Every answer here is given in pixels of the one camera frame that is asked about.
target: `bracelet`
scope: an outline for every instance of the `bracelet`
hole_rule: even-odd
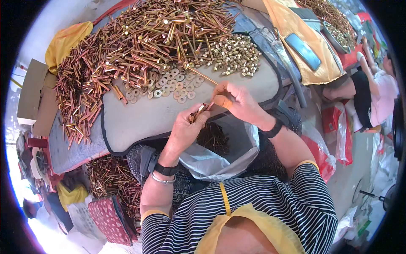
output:
[[[158,182],[164,183],[164,184],[174,183],[174,182],[176,181],[176,176],[174,176],[174,179],[173,179],[172,181],[163,181],[163,180],[160,180],[160,179],[158,179],[156,176],[154,176],[153,173],[151,173],[151,177],[152,177],[152,179],[154,179],[155,181],[158,181]]]

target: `striped shirt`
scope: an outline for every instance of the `striped shirt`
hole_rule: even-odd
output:
[[[328,253],[337,217],[327,186],[315,165],[298,166],[288,183],[274,176],[251,176],[223,182],[231,211],[252,204],[279,218],[298,236],[306,253]],[[217,215],[226,209],[218,183],[188,196],[170,219],[146,216],[142,224],[143,253],[193,253]]]

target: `pink shirt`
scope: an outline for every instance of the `pink shirt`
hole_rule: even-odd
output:
[[[393,114],[395,99],[399,94],[396,80],[386,74],[384,70],[379,70],[374,75],[374,81],[378,86],[379,96],[371,94],[371,125],[375,127],[383,123],[386,118]]]

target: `black wristwatch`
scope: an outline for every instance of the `black wristwatch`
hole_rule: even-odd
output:
[[[176,165],[174,167],[164,167],[161,164],[156,163],[153,171],[157,171],[157,172],[163,174],[164,176],[173,176],[174,174],[176,174],[176,172],[178,172],[178,170],[179,170],[179,163],[178,163],[178,165]]]
[[[174,167],[164,167],[158,163],[159,154],[149,146],[144,146],[141,151],[140,175],[147,178],[149,174],[157,171],[164,176],[173,176],[179,169],[178,165]]]
[[[261,132],[269,139],[275,137],[279,131],[281,130],[282,126],[289,126],[289,117],[290,111],[287,109],[286,104],[283,101],[279,101],[278,107],[273,108],[270,110],[269,114],[276,119],[276,123],[274,127],[270,131],[262,131]]]

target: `smartphone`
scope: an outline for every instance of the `smartphone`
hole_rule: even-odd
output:
[[[305,61],[305,63],[312,69],[316,71],[320,64],[322,63],[320,59],[316,56],[313,50],[302,41],[296,34],[291,33],[285,38],[285,42],[293,48],[296,53]]]

